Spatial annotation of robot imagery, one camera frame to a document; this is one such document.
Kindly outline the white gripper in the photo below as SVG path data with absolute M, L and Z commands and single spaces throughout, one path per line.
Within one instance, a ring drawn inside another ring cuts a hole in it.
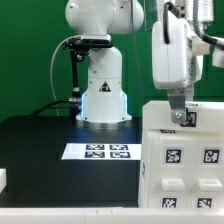
M 163 24 L 156 22 L 152 30 L 152 74 L 157 89 L 168 89 L 171 120 L 184 123 L 186 103 L 193 100 L 194 88 L 188 85 L 202 77 L 203 57 L 194 56 L 191 28 L 185 19 L 169 19 L 170 43 L 163 37 Z

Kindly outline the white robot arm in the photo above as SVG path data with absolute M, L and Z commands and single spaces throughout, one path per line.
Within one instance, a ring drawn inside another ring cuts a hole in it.
M 156 88 L 168 92 L 171 120 L 190 121 L 191 86 L 201 79 L 203 56 L 224 41 L 205 33 L 214 20 L 213 0 L 68 0 L 65 17 L 77 35 L 69 41 L 75 61 L 88 58 L 88 87 L 77 119 L 96 125 L 128 122 L 127 96 L 121 87 L 122 54 L 113 34 L 152 30 L 152 74 Z

